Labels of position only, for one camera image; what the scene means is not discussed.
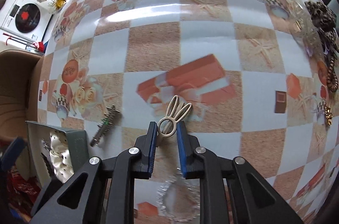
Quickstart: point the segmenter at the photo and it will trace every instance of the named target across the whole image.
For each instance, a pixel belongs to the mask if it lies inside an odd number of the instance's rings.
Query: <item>blue object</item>
[[[43,45],[44,45],[44,50],[43,50],[43,53],[45,54],[46,53],[46,49],[47,49],[47,44],[50,40],[46,41]]]
[[[180,169],[182,172],[182,176],[186,178],[187,168],[186,168],[186,152],[185,145],[182,138],[182,130],[181,125],[177,126],[177,141],[178,141],[178,151],[179,151],[179,160],[180,160]]]
[[[11,142],[6,151],[0,158],[0,168],[2,171],[8,171],[14,166],[15,161],[26,146],[26,142],[22,138],[16,138]]]
[[[158,126],[154,126],[153,127],[152,140],[151,140],[151,144],[150,144],[149,161],[148,161],[148,169],[147,169],[149,177],[152,176],[153,168],[154,168],[157,133],[158,133]]]
[[[22,219],[16,210],[10,208],[10,212],[15,218]]]

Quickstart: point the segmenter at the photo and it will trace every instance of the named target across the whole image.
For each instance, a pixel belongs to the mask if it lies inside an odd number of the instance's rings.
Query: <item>metal screw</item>
[[[242,165],[245,163],[245,159],[243,159],[242,157],[237,157],[234,159],[234,161],[238,164],[238,165]]]
[[[100,159],[98,157],[92,157],[90,160],[89,160],[89,163],[91,165],[96,165],[100,162]]]
[[[195,151],[196,151],[197,153],[205,153],[205,152],[206,152],[206,149],[205,149],[204,147],[197,147],[197,148],[195,149]]]
[[[139,152],[139,149],[137,147],[131,147],[128,152],[130,154],[137,154]]]

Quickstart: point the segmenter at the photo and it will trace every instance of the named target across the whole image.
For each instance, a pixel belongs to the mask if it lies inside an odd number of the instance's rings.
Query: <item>gold ornament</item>
[[[325,106],[325,124],[326,126],[330,126],[332,124],[332,113],[330,112],[330,108]]]

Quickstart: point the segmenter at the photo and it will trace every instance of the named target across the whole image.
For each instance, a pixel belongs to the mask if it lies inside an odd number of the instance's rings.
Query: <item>checkered tablecloth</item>
[[[339,106],[326,66],[291,34],[288,3],[67,0],[44,58],[39,122],[85,129],[90,141],[115,104],[121,120],[90,148],[105,159],[133,146],[178,94],[193,103],[186,126],[201,146],[243,156],[308,223],[338,173]],[[323,102],[334,116],[328,130]],[[136,221],[170,223],[157,190],[178,166],[176,137],[165,139],[152,178],[136,181]]]

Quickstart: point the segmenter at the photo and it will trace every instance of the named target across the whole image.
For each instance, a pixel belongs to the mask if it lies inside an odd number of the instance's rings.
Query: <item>brown chair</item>
[[[25,121],[38,121],[38,91],[43,56],[0,52],[0,140],[27,140]]]

